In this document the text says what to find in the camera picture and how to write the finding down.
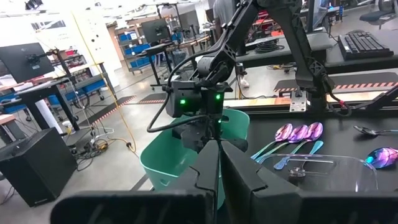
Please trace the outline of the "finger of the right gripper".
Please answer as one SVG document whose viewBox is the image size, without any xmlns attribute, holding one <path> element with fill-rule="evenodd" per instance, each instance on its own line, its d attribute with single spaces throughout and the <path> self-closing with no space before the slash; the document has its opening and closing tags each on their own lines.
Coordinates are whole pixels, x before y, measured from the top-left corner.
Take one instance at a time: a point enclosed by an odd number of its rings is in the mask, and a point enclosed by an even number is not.
<svg viewBox="0 0 398 224">
<path fill-rule="evenodd" d="M 245 139 L 237 138 L 237 139 L 227 139 L 226 142 L 228 144 L 224 144 L 224 151 L 227 149 L 231 149 L 232 146 L 239 149 L 242 152 L 246 152 L 248 149 L 248 142 Z"/>
</svg>

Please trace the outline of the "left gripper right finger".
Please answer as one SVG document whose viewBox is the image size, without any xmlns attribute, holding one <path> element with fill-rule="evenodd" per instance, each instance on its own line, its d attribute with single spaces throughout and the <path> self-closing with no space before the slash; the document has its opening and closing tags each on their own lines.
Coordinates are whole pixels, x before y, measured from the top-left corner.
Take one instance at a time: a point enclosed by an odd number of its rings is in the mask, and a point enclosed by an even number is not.
<svg viewBox="0 0 398 224">
<path fill-rule="evenodd" d="M 221 166 L 225 163 L 226 170 L 235 174 L 231 159 L 237 159 L 238 153 L 250 156 L 234 146 L 224 151 L 224 144 Z M 233 224 L 398 224 L 398 201 L 395 200 L 299 195 L 257 197 L 245 194 L 236 184 L 235 179 L 223 179 L 225 203 Z"/>
</svg>

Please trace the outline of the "teal plastic bin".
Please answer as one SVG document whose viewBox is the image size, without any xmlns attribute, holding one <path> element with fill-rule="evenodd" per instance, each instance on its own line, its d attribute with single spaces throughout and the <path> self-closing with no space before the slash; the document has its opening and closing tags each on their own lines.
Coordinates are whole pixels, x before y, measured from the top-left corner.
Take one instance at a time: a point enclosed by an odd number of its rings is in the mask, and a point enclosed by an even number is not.
<svg viewBox="0 0 398 224">
<path fill-rule="evenodd" d="M 224 109 L 229 118 L 221 123 L 221 137 L 225 140 L 245 140 L 250 125 L 249 115 L 243 111 Z M 183 146 L 172 129 L 166 129 L 142 151 L 140 162 L 156 190 L 169 188 L 172 182 L 197 161 L 198 153 Z"/>
</svg>

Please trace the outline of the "clear plastic bin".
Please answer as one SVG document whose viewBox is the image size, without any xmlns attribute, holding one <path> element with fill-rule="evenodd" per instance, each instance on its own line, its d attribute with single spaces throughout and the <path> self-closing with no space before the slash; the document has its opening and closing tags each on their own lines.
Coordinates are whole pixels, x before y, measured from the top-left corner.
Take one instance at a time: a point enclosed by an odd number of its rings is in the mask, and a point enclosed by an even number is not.
<svg viewBox="0 0 398 224">
<path fill-rule="evenodd" d="M 289 156 L 282 170 L 275 170 L 274 165 L 282 158 Z M 289 170 L 298 167 L 294 160 L 329 160 L 336 167 L 328 175 L 310 175 L 291 177 Z M 296 187 L 307 191 L 321 192 L 369 192 L 378 189 L 376 169 L 364 160 L 347 156 L 330 156 L 321 154 L 271 154 L 260 163 L 280 178 Z"/>
</svg>

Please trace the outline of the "black standing desk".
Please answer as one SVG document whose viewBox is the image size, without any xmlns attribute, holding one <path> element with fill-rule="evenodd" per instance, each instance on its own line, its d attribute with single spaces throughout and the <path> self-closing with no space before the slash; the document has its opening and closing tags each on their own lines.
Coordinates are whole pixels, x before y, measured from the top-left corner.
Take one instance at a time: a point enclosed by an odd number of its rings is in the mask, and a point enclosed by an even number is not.
<svg viewBox="0 0 398 224">
<path fill-rule="evenodd" d="M 204 35 L 202 37 L 196 38 L 196 39 L 192 39 L 192 40 L 187 40 L 185 42 L 182 42 L 181 44 L 177 44 L 175 45 L 173 42 L 167 42 L 164 44 L 159 44 L 153 47 L 149 47 L 148 49 L 145 49 L 142 53 L 137 54 L 137 56 L 139 58 L 142 57 L 148 57 L 149 58 L 149 62 L 151 65 L 151 68 L 153 70 L 154 76 L 155 76 L 155 80 L 156 80 L 156 84 L 151 84 L 150 87 L 152 88 L 152 90 L 155 90 L 155 87 L 160 87 L 163 85 L 163 83 L 160 80 L 160 76 L 157 73 L 157 70 L 155 68 L 155 63 L 154 60 L 152 59 L 152 56 L 156 56 L 160 53 L 164 54 L 165 57 L 165 61 L 166 61 L 166 68 L 168 69 L 169 72 L 172 71 L 172 64 L 171 64 L 171 59 L 170 57 L 173 57 L 173 51 L 175 49 L 184 49 L 184 48 L 189 48 L 191 53 L 195 53 L 195 46 L 199 45 L 200 47 L 202 47 L 201 43 L 202 42 L 206 42 L 207 40 L 210 40 L 211 36 L 210 35 Z"/>
<path fill-rule="evenodd" d="M 113 95 L 115 95 L 114 88 L 111 84 L 111 80 L 108 77 L 108 73 L 105 70 L 103 62 L 98 64 L 101 70 L 101 73 L 95 77 L 91 77 L 85 81 L 78 82 L 76 85 L 71 85 L 70 90 L 62 90 L 59 88 L 59 85 L 70 83 L 68 78 L 59 78 L 57 80 L 53 80 L 47 84 L 43 83 L 23 91 L 18 91 L 14 93 L 14 98 L 4 98 L 0 99 L 0 108 L 10 108 L 18 105 L 24 105 L 29 109 L 30 113 L 36 120 L 37 124 L 41 129 L 48 129 L 50 125 L 47 123 L 44 114 L 39 110 L 39 107 L 36 105 L 36 102 L 48 98 L 49 96 L 56 96 L 57 100 L 64 110 L 68 120 L 71 122 L 75 131 L 80 130 L 78 123 L 76 122 L 76 117 L 72 113 L 72 109 L 70 104 L 65 96 L 66 93 L 74 93 L 75 98 L 78 99 L 78 94 L 81 88 L 85 88 L 88 85 L 91 85 L 95 82 L 104 82 L 104 84 L 108 84 L 108 89 L 111 91 Z"/>
</svg>

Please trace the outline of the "black table mat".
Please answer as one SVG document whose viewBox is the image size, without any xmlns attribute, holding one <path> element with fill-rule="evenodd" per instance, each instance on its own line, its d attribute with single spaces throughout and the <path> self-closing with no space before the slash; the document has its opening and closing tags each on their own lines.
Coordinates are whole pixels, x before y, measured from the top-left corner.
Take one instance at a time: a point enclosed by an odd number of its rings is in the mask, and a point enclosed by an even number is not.
<svg viewBox="0 0 398 224">
<path fill-rule="evenodd" d="M 398 134 L 368 139 L 362 137 L 352 127 L 353 119 L 338 121 L 328 119 L 323 123 L 323 141 L 325 145 L 321 148 L 321 155 L 347 156 L 364 160 L 367 154 L 378 146 L 398 146 Z M 369 192 L 321 192 L 302 190 L 288 181 L 280 178 L 262 164 L 250 159 L 248 156 L 238 153 L 237 159 L 231 159 L 233 170 L 226 170 L 226 164 L 222 164 L 223 179 L 232 178 L 237 180 L 237 187 L 245 194 L 254 194 L 257 197 L 276 195 L 299 195 L 301 197 L 359 197 L 359 198 L 386 198 L 398 201 L 398 166 L 394 170 L 378 171 L 378 189 Z"/>
</svg>

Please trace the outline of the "shelf with blue bins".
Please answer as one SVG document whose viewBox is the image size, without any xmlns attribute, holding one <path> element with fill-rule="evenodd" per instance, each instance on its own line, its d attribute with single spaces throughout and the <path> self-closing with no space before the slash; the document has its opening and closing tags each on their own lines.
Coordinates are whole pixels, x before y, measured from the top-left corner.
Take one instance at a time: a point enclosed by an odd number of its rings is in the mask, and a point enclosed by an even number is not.
<svg viewBox="0 0 398 224">
<path fill-rule="evenodd" d="M 142 68 L 149 64 L 143 57 L 139 57 L 141 52 L 149 48 L 145 36 L 140 33 L 141 30 L 140 24 L 116 26 L 114 29 L 115 39 L 123 56 L 122 61 L 134 75 L 142 73 Z"/>
</svg>

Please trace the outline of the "black monitor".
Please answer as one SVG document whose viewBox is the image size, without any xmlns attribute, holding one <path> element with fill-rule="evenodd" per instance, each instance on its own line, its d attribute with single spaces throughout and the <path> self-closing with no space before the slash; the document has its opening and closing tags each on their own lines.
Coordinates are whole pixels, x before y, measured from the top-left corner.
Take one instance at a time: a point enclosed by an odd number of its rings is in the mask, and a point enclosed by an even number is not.
<svg viewBox="0 0 398 224">
<path fill-rule="evenodd" d="M 147 42 L 158 42 L 169 38 L 169 29 L 164 18 L 143 22 L 141 24 Z"/>
<path fill-rule="evenodd" d="M 17 83 L 55 70 L 39 43 L 0 47 L 0 60 Z"/>
</svg>

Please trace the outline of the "grey desk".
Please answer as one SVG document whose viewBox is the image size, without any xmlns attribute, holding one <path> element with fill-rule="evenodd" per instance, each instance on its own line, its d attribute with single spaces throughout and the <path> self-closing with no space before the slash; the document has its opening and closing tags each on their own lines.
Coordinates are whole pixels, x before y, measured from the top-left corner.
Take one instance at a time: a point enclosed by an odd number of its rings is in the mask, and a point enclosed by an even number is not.
<svg viewBox="0 0 398 224">
<path fill-rule="evenodd" d="M 313 50 L 313 57 L 324 64 L 329 74 L 398 68 L 398 40 L 396 40 L 398 30 L 378 30 L 373 32 L 373 35 L 390 47 L 394 51 L 394 55 L 384 58 L 345 61 L 338 44 L 326 33 L 309 34 L 307 38 Z M 238 56 L 236 61 L 243 63 L 246 68 L 293 62 L 294 59 L 286 40 L 280 38 L 279 44 L 285 48 L 266 54 L 257 54 L 250 50 L 247 55 Z"/>
</svg>

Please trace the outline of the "white cylinder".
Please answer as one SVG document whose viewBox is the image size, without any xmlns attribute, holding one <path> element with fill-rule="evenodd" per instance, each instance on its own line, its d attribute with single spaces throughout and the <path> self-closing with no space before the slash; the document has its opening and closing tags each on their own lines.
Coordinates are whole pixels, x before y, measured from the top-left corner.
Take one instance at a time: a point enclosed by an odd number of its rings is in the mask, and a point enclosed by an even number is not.
<svg viewBox="0 0 398 224">
<path fill-rule="evenodd" d="M 44 100 L 39 100 L 39 101 L 37 101 L 35 103 L 35 105 L 38 107 L 38 110 L 40 111 L 40 114 L 44 117 L 44 120 L 49 125 L 49 127 L 50 128 L 56 128 L 58 133 L 62 134 L 63 130 L 58 125 L 56 119 L 54 118 L 53 114 L 51 113 L 51 110 L 47 106 L 46 102 Z"/>
</svg>

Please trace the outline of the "black cabinet box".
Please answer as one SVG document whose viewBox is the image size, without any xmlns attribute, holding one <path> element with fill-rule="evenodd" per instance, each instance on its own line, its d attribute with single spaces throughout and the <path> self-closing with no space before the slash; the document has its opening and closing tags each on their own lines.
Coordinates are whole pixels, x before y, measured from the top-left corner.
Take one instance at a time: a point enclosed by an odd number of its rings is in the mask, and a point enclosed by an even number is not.
<svg viewBox="0 0 398 224">
<path fill-rule="evenodd" d="M 30 207 L 57 199 L 76 168 L 76 159 L 55 128 L 0 148 L 0 173 Z"/>
</svg>

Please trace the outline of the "black keyboard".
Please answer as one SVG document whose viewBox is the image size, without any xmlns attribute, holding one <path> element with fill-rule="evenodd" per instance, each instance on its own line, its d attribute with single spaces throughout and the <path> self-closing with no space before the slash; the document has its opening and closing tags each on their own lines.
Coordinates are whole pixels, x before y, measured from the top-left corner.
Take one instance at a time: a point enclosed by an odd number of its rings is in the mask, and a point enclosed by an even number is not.
<svg viewBox="0 0 398 224">
<path fill-rule="evenodd" d="M 345 60 L 393 56 L 394 52 L 370 32 L 349 32 L 338 36 L 338 45 Z"/>
</svg>

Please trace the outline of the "black office chair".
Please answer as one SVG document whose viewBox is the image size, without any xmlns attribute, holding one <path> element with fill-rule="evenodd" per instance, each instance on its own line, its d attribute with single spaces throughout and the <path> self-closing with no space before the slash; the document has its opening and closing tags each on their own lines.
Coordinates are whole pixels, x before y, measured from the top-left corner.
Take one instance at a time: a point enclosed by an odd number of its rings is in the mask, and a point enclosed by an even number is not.
<svg viewBox="0 0 398 224">
<path fill-rule="evenodd" d="M 359 20 L 381 30 L 385 23 L 398 18 L 398 0 L 375 0 L 375 3 L 378 9 L 361 15 Z"/>
</svg>

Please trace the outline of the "black metal table frame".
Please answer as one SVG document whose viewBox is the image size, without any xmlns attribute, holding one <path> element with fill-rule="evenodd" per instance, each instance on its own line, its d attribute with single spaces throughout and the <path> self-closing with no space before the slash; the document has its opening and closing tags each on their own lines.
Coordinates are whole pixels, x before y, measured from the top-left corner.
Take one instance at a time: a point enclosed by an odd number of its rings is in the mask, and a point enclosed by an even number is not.
<svg viewBox="0 0 398 224">
<path fill-rule="evenodd" d="M 281 117 L 294 117 L 301 118 L 310 115 L 323 116 L 323 117 L 338 117 L 332 110 L 325 110 L 324 112 L 313 112 L 306 110 L 301 112 L 290 112 L 288 105 L 265 105 L 265 106 L 225 106 L 227 109 L 240 110 L 247 113 L 249 116 L 281 116 Z M 352 110 L 351 117 L 364 117 L 364 118 L 398 118 L 398 110 Z"/>
</svg>

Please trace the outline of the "silver arm base bracket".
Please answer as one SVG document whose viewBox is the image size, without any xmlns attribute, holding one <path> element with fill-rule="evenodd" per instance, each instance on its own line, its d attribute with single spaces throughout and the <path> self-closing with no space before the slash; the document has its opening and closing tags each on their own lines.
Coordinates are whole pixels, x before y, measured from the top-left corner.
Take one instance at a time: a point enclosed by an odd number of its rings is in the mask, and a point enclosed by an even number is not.
<svg viewBox="0 0 398 224">
<path fill-rule="evenodd" d="M 291 113 L 304 113 L 307 110 L 307 92 L 300 89 L 294 90 L 290 95 Z"/>
</svg>

